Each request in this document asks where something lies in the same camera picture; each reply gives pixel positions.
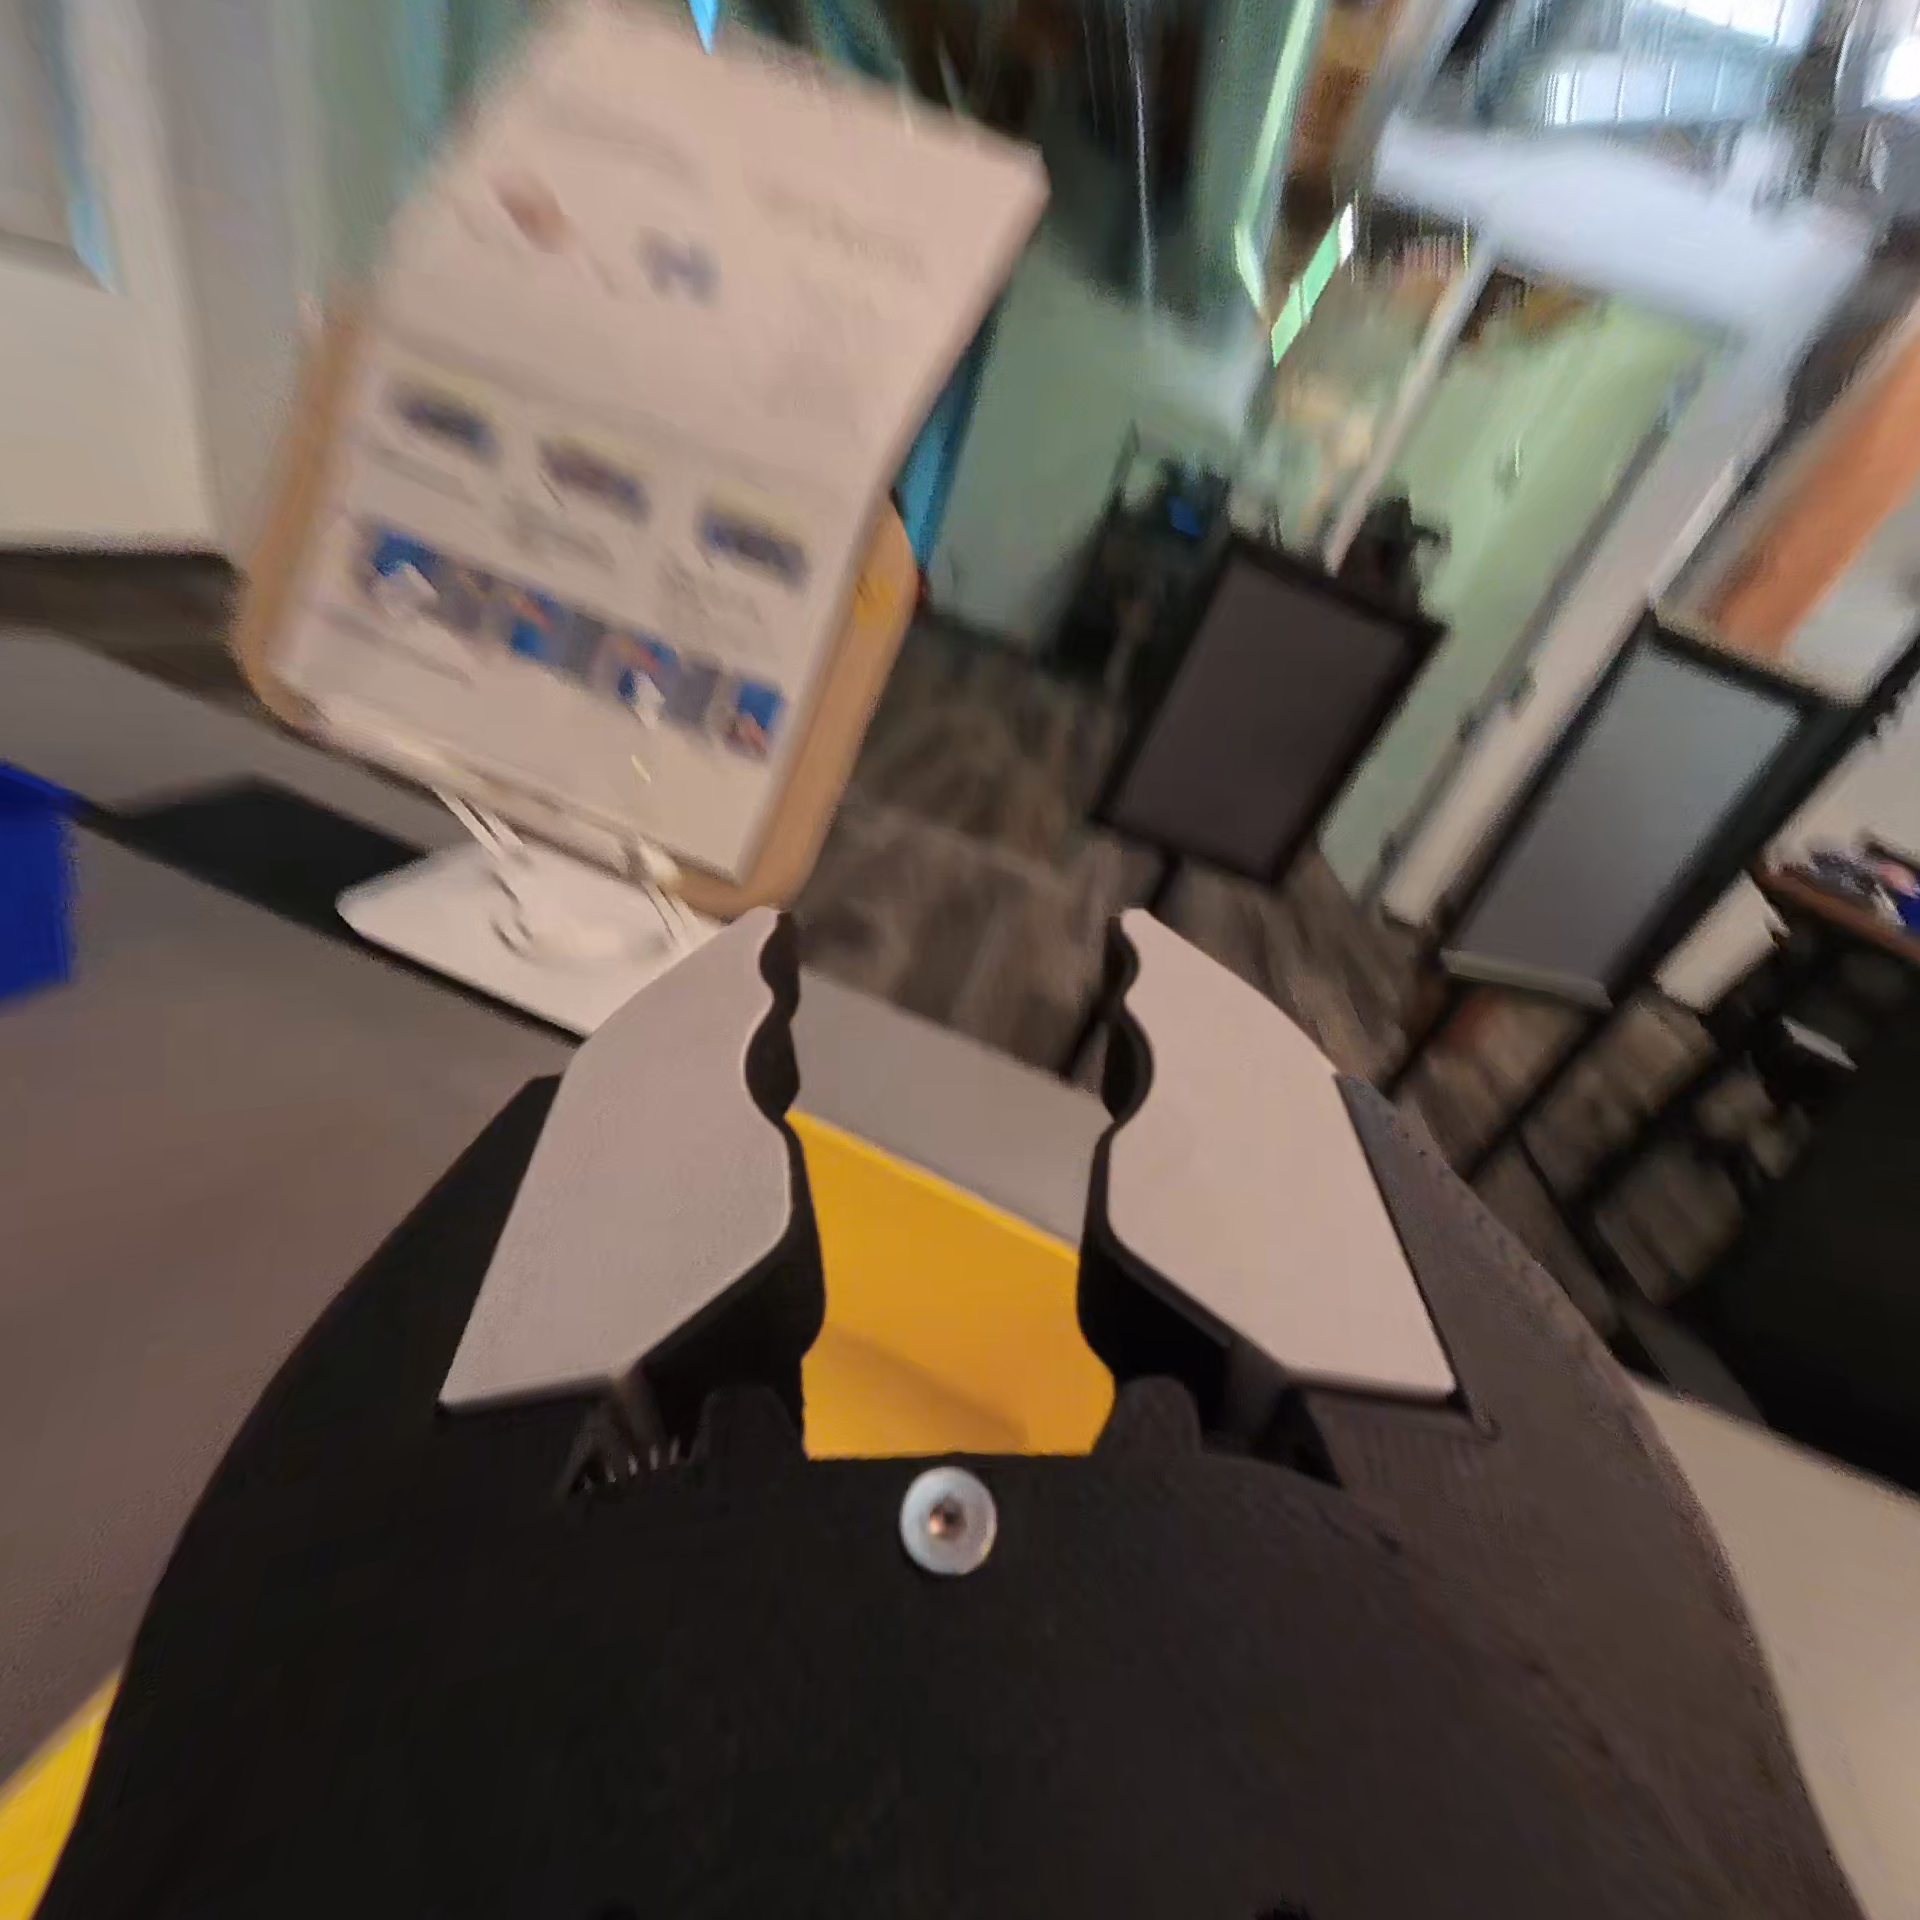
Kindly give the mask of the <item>blue plastic box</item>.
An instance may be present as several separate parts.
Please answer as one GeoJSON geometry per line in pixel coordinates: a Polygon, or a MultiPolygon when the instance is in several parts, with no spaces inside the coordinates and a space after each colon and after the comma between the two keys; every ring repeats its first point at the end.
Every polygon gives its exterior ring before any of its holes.
{"type": "Polygon", "coordinates": [[[2,1003],[74,976],[77,810],[66,789],[2,763],[2,1003]]]}

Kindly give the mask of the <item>wooden board with instruction sheet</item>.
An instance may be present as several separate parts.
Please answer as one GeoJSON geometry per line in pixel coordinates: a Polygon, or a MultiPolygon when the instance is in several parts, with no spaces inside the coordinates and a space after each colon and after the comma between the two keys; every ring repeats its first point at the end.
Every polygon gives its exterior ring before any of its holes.
{"type": "Polygon", "coordinates": [[[696,914],[785,906],[918,598],[897,479],[1048,202],[914,86],[552,7],[315,350],[253,694],[696,914]]]}

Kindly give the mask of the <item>yellow plastic box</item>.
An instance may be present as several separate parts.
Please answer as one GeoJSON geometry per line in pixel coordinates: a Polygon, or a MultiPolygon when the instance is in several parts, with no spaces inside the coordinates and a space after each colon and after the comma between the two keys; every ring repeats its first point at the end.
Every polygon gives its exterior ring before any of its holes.
{"type": "Polygon", "coordinates": [[[1067,1235],[850,1128],[797,1116],[826,1319],[805,1359],[806,1454],[1082,1455],[1113,1408],[1067,1235]]]}

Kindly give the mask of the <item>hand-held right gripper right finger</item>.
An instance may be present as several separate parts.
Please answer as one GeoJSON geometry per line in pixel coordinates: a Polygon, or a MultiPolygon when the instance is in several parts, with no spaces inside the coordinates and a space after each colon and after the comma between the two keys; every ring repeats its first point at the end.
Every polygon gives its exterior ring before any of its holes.
{"type": "Polygon", "coordinates": [[[1453,1365],[1324,1050],[1144,908],[1109,925],[1109,973],[1084,1252],[1286,1384],[1452,1400],[1453,1365]]]}

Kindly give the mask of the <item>white board stand base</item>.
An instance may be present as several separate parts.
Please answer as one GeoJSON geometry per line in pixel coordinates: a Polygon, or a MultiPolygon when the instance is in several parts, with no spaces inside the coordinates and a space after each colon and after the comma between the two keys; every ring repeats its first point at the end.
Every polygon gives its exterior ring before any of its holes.
{"type": "Polygon", "coordinates": [[[552,848],[424,855],[339,893],[366,944],[585,1039],[721,924],[552,848]]]}

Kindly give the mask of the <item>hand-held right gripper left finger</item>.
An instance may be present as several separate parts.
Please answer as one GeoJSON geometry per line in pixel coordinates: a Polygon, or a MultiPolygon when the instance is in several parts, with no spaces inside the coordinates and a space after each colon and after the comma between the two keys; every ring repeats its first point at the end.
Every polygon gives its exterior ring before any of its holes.
{"type": "Polygon", "coordinates": [[[576,1050],[440,1389],[445,1410],[722,1384],[805,1410],[826,1261],[788,1110],[797,934],[755,908],[576,1050]]]}

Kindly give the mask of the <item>black framed screen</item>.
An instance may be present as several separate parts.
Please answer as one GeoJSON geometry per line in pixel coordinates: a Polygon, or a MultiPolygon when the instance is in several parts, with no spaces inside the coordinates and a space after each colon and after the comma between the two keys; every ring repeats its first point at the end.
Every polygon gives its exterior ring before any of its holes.
{"type": "Polygon", "coordinates": [[[1686,932],[1860,704],[1649,608],[1496,828],[1436,963],[1609,1010],[1686,932]]]}
{"type": "Polygon", "coordinates": [[[1284,880],[1449,635],[1249,535],[1174,632],[1088,826],[1260,885],[1284,880]]]}

